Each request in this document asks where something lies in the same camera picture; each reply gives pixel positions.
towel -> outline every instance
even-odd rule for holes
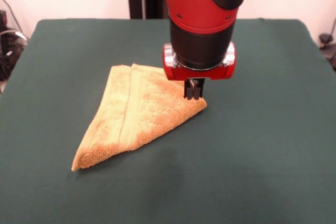
[[[184,82],[168,81],[162,68],[113,66],[99,108],[72,163],[72,171],[133,151],[206,108],[183,98]]]

folded towel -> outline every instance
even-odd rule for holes
[[[136,64],[112,67],[71,170],[138,149],[205,109],[204,99],[183,98],[183,85],[168,81],[161,68]]]

table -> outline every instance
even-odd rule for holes
[[[161,66],[167,20],[43,20],[0,98],[0,223],[335,223],[336,76],[298,20],[238,20],[205,111],[70,171],[112,65]]]

green tablecloth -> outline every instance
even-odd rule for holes
[[[40,22],[0,98],[0,223],[336,223],[334,72],[297,20],[239,20],[233,41],[204,112],[72,173],[110,67],[161,66],[169,23]]]

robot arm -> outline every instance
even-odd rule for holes
[[[185,97],[202,97],[204,78],[232,76],[236,52],[231,42],[243,0],[166,0],[171,44],[163,49],[163,67],[170,80],[185,81]],[[197,79],[193,86],[191,79]]]

